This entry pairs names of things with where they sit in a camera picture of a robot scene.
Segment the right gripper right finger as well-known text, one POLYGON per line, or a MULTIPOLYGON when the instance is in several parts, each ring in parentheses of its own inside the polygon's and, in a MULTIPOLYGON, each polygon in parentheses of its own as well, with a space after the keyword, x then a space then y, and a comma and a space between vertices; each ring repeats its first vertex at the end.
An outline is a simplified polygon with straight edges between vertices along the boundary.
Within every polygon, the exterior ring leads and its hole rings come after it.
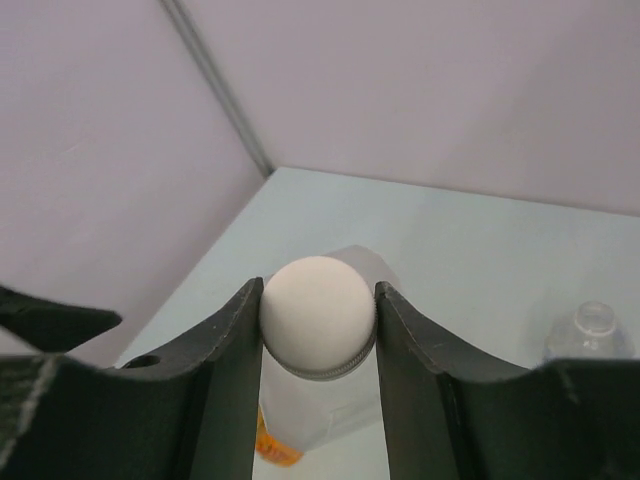
POLYGON ((380 397, 394 479, 635 479, 639 364, 526 369, 375 289, 380 397))

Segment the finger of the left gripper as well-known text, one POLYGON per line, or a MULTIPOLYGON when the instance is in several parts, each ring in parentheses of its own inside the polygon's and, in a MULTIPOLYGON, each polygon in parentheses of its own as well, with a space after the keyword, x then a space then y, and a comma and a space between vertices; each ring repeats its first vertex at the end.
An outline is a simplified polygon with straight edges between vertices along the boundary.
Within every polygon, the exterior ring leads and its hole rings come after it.
POLYGON ((1 287, 1 326, 43 352, 69 352, 121 322, 114 311, 59 303, 1 287))

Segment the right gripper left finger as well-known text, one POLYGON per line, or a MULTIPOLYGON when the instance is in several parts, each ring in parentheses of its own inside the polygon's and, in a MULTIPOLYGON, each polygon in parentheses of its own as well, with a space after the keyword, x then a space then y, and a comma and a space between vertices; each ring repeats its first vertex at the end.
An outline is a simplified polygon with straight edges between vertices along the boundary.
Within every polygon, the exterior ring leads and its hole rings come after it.
POLYGON ((5 479, 248 479, 263 282, 120 368, 28 345, 1 357, 5 479))

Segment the square bottle white cap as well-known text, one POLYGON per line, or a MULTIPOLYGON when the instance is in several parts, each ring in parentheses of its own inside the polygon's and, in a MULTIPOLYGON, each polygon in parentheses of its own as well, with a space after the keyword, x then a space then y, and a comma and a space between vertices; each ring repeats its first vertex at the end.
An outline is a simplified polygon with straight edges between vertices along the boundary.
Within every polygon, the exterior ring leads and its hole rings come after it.
POLYGON ((266 279, 255 443, 263 460, 290 467, 380 422, 375 286, 396 280, 359 245, 293 260, 266 279))

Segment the water bottle blue cap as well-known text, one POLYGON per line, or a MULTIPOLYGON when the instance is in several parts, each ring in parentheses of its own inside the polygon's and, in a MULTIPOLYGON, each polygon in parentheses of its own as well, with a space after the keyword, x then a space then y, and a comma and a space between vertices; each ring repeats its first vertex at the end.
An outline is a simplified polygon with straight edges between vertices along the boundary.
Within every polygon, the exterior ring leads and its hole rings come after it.
POLYGON ((556 319, 545 338, 543 359, 632 359, 636 354, 631 335, 614 310, 587 301, 572 313, 556 319))

